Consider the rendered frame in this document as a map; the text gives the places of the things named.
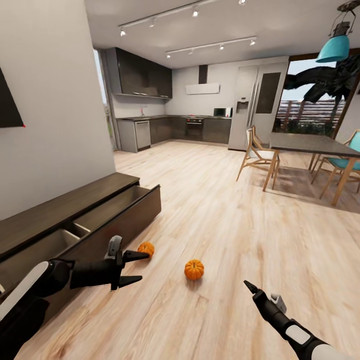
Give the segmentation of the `pumpkin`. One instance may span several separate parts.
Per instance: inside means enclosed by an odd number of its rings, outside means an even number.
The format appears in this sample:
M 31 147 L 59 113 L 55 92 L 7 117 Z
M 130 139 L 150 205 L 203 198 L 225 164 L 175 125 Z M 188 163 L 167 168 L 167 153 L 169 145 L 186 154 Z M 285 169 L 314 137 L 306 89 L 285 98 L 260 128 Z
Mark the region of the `pumpkin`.
M 200 280 L 204 275 L 204 265 L 198 259 L 189 260 L 184 266 L 184 273 L 192 281 Z
M 141 244 L 141 246 L 138 248 L 139 252 L 147 252 L 149 253 L 151 256 L 150 258 L 153 256 L 153 254 L 155 253 L 155 247 L 150 243 L 150 242 L 143 242 Z

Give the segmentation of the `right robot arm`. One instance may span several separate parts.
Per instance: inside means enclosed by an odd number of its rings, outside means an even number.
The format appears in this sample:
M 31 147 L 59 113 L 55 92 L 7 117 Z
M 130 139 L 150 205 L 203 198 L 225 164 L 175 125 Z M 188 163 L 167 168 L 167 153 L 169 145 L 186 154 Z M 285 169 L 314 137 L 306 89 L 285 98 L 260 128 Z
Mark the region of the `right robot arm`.
M 262 289 L 249 281 L 244 280 L 243 283 L 253 294 L 252 299 L 263 319 L 289 342 L 299 360 L 357 360 L 315 337 L 294 318 L 289 319 L 285 315 L 287 306 L 280 294 L 272 292 L 270 297 L 267 297 Z

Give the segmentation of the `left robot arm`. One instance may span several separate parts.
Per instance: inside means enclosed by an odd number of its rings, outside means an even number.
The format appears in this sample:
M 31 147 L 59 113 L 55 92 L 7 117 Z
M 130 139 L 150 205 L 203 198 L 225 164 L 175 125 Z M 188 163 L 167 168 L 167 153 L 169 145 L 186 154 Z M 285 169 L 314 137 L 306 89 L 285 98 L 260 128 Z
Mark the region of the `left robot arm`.
M 0 304 L 0 360 L 14 360 L 24 343 L 42 326 L 50 302 L 43 299 L 61 291 L 70 279 L 70 289 L 111 284 L 111 290 L 139 282 L 142 275 L 121 276 L 126 262 L 146 260 L 144 252 L 121 251 L 123 238 L 113 237 L 103 260 L 53 258 L 39 263 Z M 72 263 L 68 266 L 67 263 Z

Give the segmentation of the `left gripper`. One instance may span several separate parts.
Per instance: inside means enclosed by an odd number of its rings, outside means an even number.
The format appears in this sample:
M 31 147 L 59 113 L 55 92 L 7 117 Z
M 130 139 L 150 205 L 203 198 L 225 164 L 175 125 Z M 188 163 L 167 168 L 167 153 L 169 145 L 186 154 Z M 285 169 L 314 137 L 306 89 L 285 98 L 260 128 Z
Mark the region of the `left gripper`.
M 121 276 L 122 269 L 125 268 L 126 262 L 136 260 L 146 260 L 150 256 L 144 252 L 127 250 L 118 250 L 115 259 L 103 259 L 91 262 L 90 274 L 88 277 L 88 287 L 111 284 L 111 290 L 123 288 L 128 285 L 139 282 L 143 279 L 142 275 Z

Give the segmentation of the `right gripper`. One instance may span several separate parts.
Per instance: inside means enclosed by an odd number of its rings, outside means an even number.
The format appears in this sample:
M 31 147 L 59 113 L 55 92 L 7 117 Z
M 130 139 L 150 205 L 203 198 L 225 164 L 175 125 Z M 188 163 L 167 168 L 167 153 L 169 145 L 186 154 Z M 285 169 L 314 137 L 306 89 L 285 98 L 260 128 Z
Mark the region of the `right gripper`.
M 248 287 L 250 292 L 253 294 L 252 299 L 256 304 L 263 319 L 266 322 L 269 322 L 271 325 L 273 325 L 272 321 L 274 316 L 277 313 L 281 313 L 282 311 L 268 299 L 267 295 L 262 289 L 257 288 L 255 285 L 253 285 L 247 280 L 244 280 L 243 283 Z

